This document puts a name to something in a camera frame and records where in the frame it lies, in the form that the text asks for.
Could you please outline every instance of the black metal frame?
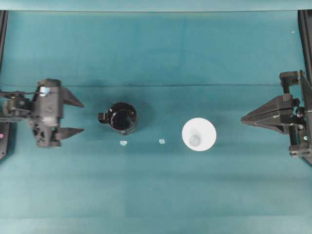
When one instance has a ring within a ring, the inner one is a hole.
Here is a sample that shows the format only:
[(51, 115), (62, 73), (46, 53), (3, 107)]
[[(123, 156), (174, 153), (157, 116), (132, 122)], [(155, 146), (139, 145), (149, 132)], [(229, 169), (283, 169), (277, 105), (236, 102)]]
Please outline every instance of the black metal frame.
[[(0, 71), (2, 66), (2, 56), (4, 50), (8, 14), (8, 11), (0, 11)], [(0, 159), (7, 155), (10, 129), (11, 123), (0, 123)]]
[(312, 10), (298, 11), (298, 24), (306, 64), (306, 77), (312, 82)]

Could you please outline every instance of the coffee mug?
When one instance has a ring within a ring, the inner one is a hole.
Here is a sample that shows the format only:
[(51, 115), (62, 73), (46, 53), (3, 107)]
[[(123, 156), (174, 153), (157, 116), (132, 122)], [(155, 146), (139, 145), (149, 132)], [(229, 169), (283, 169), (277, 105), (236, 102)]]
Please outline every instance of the coffee mug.
[(122, 135), (132, 133), (136, 128), (137, 112), (133, 105), (118, 102), (111, 106), (107, 113), (99, 113), (100, 123), (109, 124)]

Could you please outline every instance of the teal cloth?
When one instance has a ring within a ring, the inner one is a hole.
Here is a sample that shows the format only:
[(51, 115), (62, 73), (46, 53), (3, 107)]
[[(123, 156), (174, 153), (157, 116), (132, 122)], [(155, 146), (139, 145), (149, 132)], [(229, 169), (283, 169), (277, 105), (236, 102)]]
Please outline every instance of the teal cloth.
[[(288, 136), (240, 123), (282, 93), (280, 72), (304, 68), (296, 14), (11, 12), (2, 90), (59, 78), (85, 105), (61, 125), (85, 131), (38, 149), (17, 125), (0, 233), (310, 233), (312, 167)], [(117, 101), (136, 107), (135, 133), (97, 121)], [(208, 151), (181, 139), (194, 117), (216, 127)]]
[(311, 9), (311, 0), (1, 0), (19, 11), (220, 12)]

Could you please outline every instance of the small white object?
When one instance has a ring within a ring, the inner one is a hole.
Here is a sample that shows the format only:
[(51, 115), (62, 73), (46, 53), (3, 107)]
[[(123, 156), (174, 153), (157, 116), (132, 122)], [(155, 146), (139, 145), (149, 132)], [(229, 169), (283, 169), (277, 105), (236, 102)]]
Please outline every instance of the small white object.
[(192, 118), (182, 129), (182, 139), (187, 147), (195, 151), (210, 149), (216, 141), (216, 130), (204, 118)]
[(120, 141), (120, 144), (121, 144), (122, 146), (126, 146), (126, 145), (128, 144), (128, 142), (127, 142), (126, 140), (121, 140), (121, 141)]

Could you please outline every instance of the black mug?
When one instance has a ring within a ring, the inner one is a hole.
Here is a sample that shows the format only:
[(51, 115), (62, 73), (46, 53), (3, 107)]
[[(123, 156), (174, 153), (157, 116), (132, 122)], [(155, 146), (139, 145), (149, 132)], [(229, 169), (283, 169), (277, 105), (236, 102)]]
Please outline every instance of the black mug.
[(137, 112), (133, 105), (126, 102), (118, 102), (111, 106), (107, 113), (99, 113), (98, 120), (100, 123), (108, 123), (120, 134), (127, 135), (136, 128)]

